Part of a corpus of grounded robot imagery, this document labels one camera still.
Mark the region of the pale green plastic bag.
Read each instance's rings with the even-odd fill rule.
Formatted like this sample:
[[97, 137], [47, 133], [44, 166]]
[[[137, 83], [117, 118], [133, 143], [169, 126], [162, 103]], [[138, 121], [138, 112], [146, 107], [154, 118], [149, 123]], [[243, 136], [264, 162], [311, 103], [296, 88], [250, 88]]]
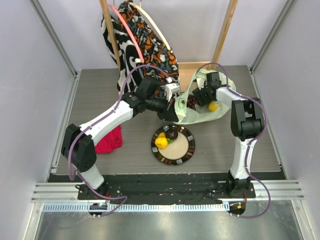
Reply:
[[195, 105], [195, 109], [187, 107], [188, 97], [192, 95], [192, 90], [198, 87], [198, 83], [204, 84], [207, 81], [207, 74], [218, 73], [222, 84], [227, 83], [227, 77], [224, 73], [216, 70], [200, 69], [194, 72], [189, 82], [187, 90], [175, 99], [174, 109], [178, 121], [178, 125], [192, 125], [197, 123], [209, 122], [222, 118], [227, 112], [231, 110], [226, 104], [215, 101], [214, 111], [209, 110], [209, 104], [204, 106]]

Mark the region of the yellow fake lemon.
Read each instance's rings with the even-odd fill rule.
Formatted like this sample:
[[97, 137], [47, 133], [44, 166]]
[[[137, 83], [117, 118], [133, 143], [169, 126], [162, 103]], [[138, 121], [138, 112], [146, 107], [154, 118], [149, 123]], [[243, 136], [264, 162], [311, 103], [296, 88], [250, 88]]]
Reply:
[[218, 109], [220, 108], [219, 104], [217, 103], [217, 101], [211, 101], [209, 104], [208, 104], [208, 110], [210, 112], [215, 112], [217, 111]]

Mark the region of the dark red fake grapes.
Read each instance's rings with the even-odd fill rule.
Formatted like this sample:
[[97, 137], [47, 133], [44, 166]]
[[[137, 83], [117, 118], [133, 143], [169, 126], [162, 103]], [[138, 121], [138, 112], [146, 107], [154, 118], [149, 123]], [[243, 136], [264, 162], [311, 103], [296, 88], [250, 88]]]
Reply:
[[195, 111], [196, 104], [197, 104], [197, 101], [196, 101], [195, 96], [190, 94], [187, 98], [187, 107]]

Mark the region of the dark purple fake mangosteen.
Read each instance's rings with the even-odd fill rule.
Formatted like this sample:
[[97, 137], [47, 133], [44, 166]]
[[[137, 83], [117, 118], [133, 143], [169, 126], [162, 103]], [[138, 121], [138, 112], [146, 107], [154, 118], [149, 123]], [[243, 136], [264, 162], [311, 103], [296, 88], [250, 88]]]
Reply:
[[179, 133], [176, 129], [168, 129], [164, 134], [169, 144], [173, 143], [179, 137]]

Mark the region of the yellow fake pear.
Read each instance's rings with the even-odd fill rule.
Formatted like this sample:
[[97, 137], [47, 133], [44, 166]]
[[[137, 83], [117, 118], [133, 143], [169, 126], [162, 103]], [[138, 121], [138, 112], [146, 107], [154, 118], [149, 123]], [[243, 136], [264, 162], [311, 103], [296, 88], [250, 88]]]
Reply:
[[161, 149], [161, 150], [167, 148], [169, 143], [164, 132], [161, 132], [158, 135], [158, 137], [154, 141], [154, 144], [158, 149]]

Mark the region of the beige plate with dark rim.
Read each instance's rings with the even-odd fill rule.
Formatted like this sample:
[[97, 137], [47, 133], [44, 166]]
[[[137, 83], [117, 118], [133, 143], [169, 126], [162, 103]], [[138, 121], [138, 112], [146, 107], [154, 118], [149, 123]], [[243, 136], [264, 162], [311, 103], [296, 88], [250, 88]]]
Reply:
[[[155, 145], [155, 140], [160, 133], [165, 133], [169, 129], [178, 131], [178, 138], [173, 143], [168, 144], [167, 148], [159, 149]], [[196, 141], [193, 134], [184, 126], [167, 124], [155, 131], [150, 141], [151, 152], [154, 157], [170, 166], [181, 165], [190, 160], [196, 150]]]

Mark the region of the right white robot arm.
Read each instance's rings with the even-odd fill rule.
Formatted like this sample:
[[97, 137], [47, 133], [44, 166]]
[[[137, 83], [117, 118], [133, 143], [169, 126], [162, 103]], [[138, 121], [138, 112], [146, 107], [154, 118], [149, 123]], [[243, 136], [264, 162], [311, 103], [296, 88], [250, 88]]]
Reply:
[[235, 151], [225, 190], [230, 197], [243, 198], [251, 189], [252, 154], [257, 137], [265, 128], [261, 102], [258, 98], [250, 98], [232, 90], [222, 82], [217, 71], [207, 73], [204, 81], [192, 93], [201, 107], [218, 101], [230, 108], [230, 129], [235, 137]]

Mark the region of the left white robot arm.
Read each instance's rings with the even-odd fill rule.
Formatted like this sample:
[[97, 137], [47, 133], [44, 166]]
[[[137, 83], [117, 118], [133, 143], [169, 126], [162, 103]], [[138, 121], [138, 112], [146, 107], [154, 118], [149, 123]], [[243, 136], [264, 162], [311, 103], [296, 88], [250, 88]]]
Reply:
[[122, 123], [129, 121], [146, 110], [156, 112], [163, 121], [176, 122], [175, 94], [181, 90], [176, 82], [161, 85], [146, 77], [132, 92], [123, 94], [108, 110], [96, 118], [80, 125], [70, 124], [64, 133], [61, 154], [75, 167], [82, 179], [90, 186], [89, 194], [100, 200], [107, 192], [104, 177], [97, 166], [95, 146]]

